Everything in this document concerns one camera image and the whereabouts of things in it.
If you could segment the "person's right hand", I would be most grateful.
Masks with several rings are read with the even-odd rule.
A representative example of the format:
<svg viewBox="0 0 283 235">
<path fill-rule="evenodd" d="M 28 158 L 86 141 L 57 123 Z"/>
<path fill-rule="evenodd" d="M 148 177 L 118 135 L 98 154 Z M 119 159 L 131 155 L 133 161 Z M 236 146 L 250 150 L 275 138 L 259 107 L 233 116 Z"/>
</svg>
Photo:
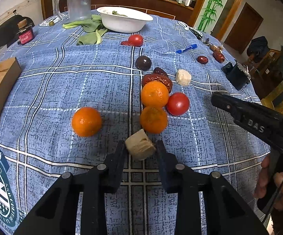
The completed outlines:
<svg viewBox="0 0 283 235">
<path fill-rule="evenodd" d="M 263 198 L 267 192 L 267 184 L 269 182 L 268 169 L 270 165 L 270 155 L 268 154 L 261 162 L 261 171 L 259 172 L 258 181 L 254 191 L 255 198 Z M 283 172 L 275 173 L 273 176 L 274 182 L 277 187 L 281 187 L 280 196 L 275 201 L 274 208 L 278 211 L 283 211 Z"/>
</svg>

